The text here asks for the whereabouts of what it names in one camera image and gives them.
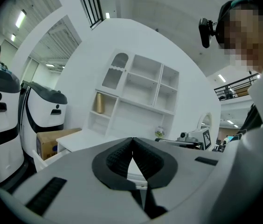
cardboard box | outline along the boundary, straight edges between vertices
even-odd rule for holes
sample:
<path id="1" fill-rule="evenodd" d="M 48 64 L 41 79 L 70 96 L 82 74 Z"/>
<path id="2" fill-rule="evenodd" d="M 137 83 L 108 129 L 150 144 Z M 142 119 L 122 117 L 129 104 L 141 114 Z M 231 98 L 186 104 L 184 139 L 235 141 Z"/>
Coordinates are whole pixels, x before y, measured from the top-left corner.
<path id="1" fill-rule="evenodd" d="M 38 155 L 42 158 L 42 160 L 46 160 L 54 156 L 57 153 L 58 145 L 56 139 L 81 130 L 81 128 L 76 128 L 37 133 L 36 146 Z"/>

white shelf unit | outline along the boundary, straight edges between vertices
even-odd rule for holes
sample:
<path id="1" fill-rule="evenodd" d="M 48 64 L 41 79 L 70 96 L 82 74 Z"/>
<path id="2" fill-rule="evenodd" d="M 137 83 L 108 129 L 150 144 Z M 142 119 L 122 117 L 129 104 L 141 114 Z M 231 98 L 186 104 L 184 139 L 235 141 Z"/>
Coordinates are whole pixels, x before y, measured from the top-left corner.
<path id="1" fill-rule="evenodd" d="M 130 52 L 126 66 L 120 59 L 113 66 L 116 50 L 102 72 L 86 119 L 85 131 L 102 137 L 155 139 L 162 126 L 164 138 L 171 131 L 178 93 L 179 73 L 160 62 Z M 96 113 L 96 94 L 104 97 L 104 113 Z"/>
<path id="2" fill-rule="evenodd" d="M 135 55 L 131 66 L 131 73 L 159 81 L 162 64 L 146 57 Z"/>
<path id="3" fill-rule="evenodd" d="M 128 73 L 122 96 L 141 104 L 154 105 L 157 88 L 156 81 Z"/>
<path id="4" fill-rule="evenodd" d="M 164 65 L 161 83 L 170 86 L 173 89 L 178 89 L 178 79 L 179 72 Z"/>

headphones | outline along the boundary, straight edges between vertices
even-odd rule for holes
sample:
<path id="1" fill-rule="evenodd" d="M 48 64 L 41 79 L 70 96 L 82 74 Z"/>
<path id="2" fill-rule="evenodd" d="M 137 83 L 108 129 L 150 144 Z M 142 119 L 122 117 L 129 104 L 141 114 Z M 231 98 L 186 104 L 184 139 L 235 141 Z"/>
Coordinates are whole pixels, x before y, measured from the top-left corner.
<path id="1" fill-rule="evenodd" d="M 247 4 L 253 3 L 250 0 L 232 0 L 226 2 L 220 10 L 218 22 L 213 23 L 211 20 L 207 20 L 206 18 L 201 18 L 199 21 L 199 31 L 201 36 L 202 45 L 205 48 L 208 48 L 211 43 L 211 37 L 215 35 L 216 40 L 219 44 L 223 43 L 224 35 L 219 32 L 220 29 L 214 30 L 213 26 L 217 25 L 217 27 L 223 26 L 221 23 L 222 19 L 226 16 L 228 11 L 233 9 L 238 4 Z"/>

metal railing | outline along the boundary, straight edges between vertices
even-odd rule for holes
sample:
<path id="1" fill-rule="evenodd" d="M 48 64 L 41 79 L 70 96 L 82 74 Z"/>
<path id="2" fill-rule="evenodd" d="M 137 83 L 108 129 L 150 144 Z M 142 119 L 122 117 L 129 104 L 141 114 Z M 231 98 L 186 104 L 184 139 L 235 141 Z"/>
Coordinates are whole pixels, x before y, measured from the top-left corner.
<path id="1" fill-rule="evenodd" d="M 248 95 L 248 88 L 258 79 L 258 73 L 215 89 L 219 100 Z"/>
<path id="2" fill-rule="evenodd" d="M 83 0 L 82 5 L 89 19 L 91 28 L 104 20 L 99 0 Z"/>

ceiling light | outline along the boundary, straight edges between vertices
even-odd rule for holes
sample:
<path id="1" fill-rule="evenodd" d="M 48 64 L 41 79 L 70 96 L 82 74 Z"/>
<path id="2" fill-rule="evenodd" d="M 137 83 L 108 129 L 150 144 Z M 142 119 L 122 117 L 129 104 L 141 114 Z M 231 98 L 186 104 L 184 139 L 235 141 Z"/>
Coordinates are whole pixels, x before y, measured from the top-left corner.
<path id="1" fill-rule="evenodd" d="M 14 40 L 15 40 L 15 34 L 11 34 L 11 40 L 14 42 Z"/>
<path id="2" fill-rule="evenodd" d="M 24 20 L 24 18 L 25 18 L 26 15 L 27 15 L 27 13 L 25 12 L 25 10 L 24 10 L 24 9 L 21 10 L 21 13 L 20 13 L 20 15 L 19 15 L 19 17 L 18 17 L 18 20 L 17 20 L 16 23 L 15 23 L 15 25 L 16 25 L 18 28 L 20 28 L 21 23 L 23 22 L 23 20 Z"/>
<path id="3" fill-rule="evenodd" d="M 221 80 L 222 80 L 223 82 L 226 82 L 226 80 L 224 79 L 224 77 L 222 77 L 221 75 L 219 75 L 219 78 L 221 78 Z"/>

